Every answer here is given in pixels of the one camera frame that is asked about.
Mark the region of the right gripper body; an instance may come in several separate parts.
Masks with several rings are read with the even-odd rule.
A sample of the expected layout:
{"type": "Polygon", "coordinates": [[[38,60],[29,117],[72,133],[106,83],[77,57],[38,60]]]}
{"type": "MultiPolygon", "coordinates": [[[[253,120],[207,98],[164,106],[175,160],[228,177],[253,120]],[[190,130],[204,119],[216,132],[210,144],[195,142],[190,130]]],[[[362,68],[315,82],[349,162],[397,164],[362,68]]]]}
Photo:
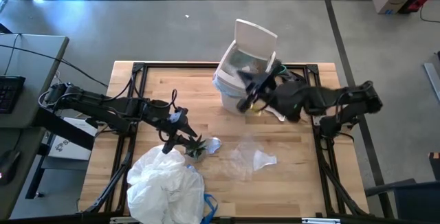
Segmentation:
{"type": "Polygon", "coordinates": [[[277,107],[277,73],[258,73],[252,79],[252,104],[256,107],[277,107]]]}

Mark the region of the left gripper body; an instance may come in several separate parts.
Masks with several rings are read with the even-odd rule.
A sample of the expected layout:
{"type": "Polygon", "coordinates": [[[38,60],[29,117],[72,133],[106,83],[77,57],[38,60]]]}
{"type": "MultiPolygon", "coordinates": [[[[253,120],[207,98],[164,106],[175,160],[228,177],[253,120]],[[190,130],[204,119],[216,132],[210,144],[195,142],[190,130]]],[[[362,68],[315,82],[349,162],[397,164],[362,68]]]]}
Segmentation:
{"type": "Polygon", "coordinates": [[[188,128],[187,108],[177,107],[173,113],[169,108],[151,107],[151,125],[159,130],[180,130],[185,132],[188,128]]]}

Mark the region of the succulent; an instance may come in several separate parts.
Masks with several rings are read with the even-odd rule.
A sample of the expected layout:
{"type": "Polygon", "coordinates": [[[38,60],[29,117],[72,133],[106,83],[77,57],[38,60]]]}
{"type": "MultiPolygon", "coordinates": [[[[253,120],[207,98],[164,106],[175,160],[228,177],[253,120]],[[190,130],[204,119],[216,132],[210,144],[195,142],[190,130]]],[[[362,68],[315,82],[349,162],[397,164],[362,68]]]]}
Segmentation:
{"type": "Polygon", "coordinates": [[[202,135],[199,137],[188,138],[188,142],[184,145],[185,155],[194,161],[199,161],[203,155],[206,153],[206,141],[203,139],[202,135]]]}

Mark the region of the blue plastic bin liner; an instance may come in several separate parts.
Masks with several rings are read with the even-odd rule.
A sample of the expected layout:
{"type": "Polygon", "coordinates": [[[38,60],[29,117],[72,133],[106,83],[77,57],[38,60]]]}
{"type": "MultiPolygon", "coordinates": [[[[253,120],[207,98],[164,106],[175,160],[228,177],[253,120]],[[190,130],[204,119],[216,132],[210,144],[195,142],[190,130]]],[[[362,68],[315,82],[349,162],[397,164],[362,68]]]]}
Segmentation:
{"type": "Polygon", "coordinates": [[[234,84],[229,83],[228,81],[215,76],[212,81],[214,87],[220,91],[223,94],[226,94],[227,96],[238,98],[238,97],[245,97],[246,92],[243,87],[238,87],[234,84]]]}

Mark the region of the white plastic trash bin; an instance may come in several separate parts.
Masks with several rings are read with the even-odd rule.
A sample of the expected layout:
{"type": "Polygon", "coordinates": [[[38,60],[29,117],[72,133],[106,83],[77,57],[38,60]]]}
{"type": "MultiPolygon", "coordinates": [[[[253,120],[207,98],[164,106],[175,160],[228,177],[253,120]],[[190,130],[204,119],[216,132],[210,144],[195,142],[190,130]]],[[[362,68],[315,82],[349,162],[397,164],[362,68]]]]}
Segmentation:
{"type": "Polygon", "coordinates": [[[221,93],[221,103],[225,110],[235,115],[246,115],[246,116],[256,115],[255,112],[251,111],[250,109],[248,109],[245,113],[242,113],[237,109],[237,104],[239,103],[239,100],[245,97],[246,95],[243,94],[230,95],[228,93],[221,93]]]}

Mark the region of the white swing bin lid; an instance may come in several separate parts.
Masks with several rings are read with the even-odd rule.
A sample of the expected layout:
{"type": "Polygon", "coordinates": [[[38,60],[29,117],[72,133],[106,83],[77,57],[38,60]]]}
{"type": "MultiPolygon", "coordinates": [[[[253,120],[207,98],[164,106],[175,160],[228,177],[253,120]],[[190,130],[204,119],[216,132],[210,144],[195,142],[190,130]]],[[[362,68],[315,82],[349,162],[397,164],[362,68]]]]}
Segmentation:
{"type": "Polygon", "coordinates": [[[231,84],[245,88],[237,71],[246,65],[254,68],[253,73],[269,71],[276,57],[278,36],[255,23],[237,19],[234,24],[234,40],[219,62],[214,76],[231,84]]]}

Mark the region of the large white plastic bag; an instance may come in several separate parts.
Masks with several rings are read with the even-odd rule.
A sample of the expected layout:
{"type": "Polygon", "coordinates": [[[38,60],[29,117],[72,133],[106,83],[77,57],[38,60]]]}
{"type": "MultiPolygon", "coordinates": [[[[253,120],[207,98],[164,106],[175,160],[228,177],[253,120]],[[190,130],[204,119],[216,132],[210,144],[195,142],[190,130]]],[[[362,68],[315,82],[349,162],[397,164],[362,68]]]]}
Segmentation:
{"type": "Polygon", "coordinates": [[[165,154],[155,146],[128,171],[127,205],[142,224],[200,224],[205,184],[201,174],[186,166],[176,149],[165,154]]]}

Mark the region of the clear printed plastic bag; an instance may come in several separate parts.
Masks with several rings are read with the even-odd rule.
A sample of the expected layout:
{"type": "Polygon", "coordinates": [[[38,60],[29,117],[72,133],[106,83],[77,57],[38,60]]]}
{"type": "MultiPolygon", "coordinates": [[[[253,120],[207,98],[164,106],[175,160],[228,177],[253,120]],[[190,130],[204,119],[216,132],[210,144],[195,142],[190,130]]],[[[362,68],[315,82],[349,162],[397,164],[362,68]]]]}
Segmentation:
{"type": "Polygon", "coordinates": [[[277,162],[277,157],[265,153],[264,148],[253,137],[245,136],[228,153],[223,169],[225,175],[231,179],[250,181],[255,172],[276,165],[277,162]]]}

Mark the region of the black glove with green cuff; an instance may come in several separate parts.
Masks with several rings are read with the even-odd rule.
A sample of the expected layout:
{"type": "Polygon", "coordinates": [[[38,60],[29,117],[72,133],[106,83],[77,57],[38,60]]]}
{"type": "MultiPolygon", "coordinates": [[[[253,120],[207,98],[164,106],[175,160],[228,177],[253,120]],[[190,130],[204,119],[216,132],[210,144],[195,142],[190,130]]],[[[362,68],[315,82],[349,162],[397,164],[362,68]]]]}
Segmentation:
{"type": "Polygon", "coordinates": [[[283,82],[305,82],[305,78],[303,76],[288,70],[284,65],[277,66],[274,71],[283,82]]]}

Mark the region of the white printed box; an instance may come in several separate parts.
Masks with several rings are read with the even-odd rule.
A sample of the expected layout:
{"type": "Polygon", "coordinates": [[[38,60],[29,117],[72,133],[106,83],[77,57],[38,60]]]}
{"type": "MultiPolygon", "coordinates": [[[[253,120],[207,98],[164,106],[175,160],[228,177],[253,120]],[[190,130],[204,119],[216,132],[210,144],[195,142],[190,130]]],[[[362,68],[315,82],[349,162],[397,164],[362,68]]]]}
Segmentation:
{"type": "MultiPolygon", "coordinates": [[[[64,121],[73,124],[76,128],[79,128],[89,135],[95,135],[97,133],[97,128],[86,123],[85,120],[64,117],[64,121]]],[[[55,136],[52,147],[49,151],[49,157],[62,158],[62,159],[77,159],[88,161],[90,158],[91,150],[83,148],[79,145],[73,144],[72,142],[66,140],[63,137],[55,136]]]]}

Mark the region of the grey desk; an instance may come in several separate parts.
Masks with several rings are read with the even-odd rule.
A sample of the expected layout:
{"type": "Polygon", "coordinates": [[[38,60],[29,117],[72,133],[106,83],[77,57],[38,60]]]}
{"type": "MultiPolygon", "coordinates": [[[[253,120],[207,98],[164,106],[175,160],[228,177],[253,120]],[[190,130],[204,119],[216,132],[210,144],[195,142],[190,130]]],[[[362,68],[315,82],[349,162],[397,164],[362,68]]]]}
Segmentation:
{"type": "Polygon", "coordinates": [[[44,134],[42,128],[0,128],[0,156],[14,148],[21,152],[14,179],[7,185],[0,185],[0,219],[10,217],[44,134]]]}
{"type": "Polygon", "coordinates": [[[69,39],[35,34],[0,35],[0,75],[23,76],[23,90],[10,114],[0,114],[0,128],[31,126],[38,98],[52,83],[69,39]]]}

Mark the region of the black keyboard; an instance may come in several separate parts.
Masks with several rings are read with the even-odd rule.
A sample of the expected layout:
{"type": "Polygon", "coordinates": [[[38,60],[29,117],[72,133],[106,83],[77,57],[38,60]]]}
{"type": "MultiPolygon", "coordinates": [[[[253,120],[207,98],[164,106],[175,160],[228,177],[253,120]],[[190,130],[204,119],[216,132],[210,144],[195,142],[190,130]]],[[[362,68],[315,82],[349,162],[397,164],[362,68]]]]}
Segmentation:
{"type": "Polygon", "coordinates": [[[0,114],[11,114],[23,90],[25,77],[0,75],[0,114]]]}

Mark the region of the grey metal bar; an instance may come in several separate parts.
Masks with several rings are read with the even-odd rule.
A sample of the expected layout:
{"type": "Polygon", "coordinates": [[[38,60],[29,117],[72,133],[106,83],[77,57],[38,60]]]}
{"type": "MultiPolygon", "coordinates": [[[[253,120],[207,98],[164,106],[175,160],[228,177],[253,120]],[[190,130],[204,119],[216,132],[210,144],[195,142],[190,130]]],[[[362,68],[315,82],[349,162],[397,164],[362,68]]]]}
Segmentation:
{"type": "Polygon", "coordinates": [[[435,66],[432,63],[424,63],[423,67],[426,70],[428,79],[434,90],[434,94],[440,102],[440,76],[438,75],[435,66]]]}

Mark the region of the dark blue chair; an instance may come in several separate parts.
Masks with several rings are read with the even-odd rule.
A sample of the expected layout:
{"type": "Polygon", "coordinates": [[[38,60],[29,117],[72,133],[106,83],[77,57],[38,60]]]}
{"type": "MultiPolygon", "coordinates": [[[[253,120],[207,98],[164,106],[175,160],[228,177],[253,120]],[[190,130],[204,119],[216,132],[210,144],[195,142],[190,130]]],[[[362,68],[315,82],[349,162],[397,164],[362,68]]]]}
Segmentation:
{"type": "Polygon", "coordinates": [[[440,224],[440,181],[417,183],[406,179],[367,188],[367,197],[393,192],[397,215],[407,221],[440,224]]]}

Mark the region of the black aluminium table frame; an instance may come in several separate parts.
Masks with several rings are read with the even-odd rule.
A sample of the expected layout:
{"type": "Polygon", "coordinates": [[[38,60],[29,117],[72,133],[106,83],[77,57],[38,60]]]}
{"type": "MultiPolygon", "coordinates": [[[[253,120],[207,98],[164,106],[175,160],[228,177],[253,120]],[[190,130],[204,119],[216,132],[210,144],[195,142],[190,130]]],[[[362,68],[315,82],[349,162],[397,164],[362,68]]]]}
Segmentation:
{"type": "MultiPolygon", "coordinates": [[[[302,114],[298,124],[280,122],[273,114],[235,115],[221,104],[220,93],[212,84],[216,65],[212,63],[161,63],[147,65],[145,95],[169,101],[178,90],[177,106],[189,110],[191,127],[203,138],[218,137],[221,148],[195,167],[202,174],[205,189],[218,202],[217,216],[292,217],[315,216],[325,212],[322,184],[311,121],[302,114]],[[230,169],[230,153],[241,139],[250,136],[257,146],[277,157],[277,164],[256,172],[238,175],[230,169]]],[[[86,210],[110,180],[118,137],[99,135],[91,153],[79,200],[86,210]]],[[[335,139],[335,160],[339,178],[358,206],[369,212],[352,139],[335,139]]]]}

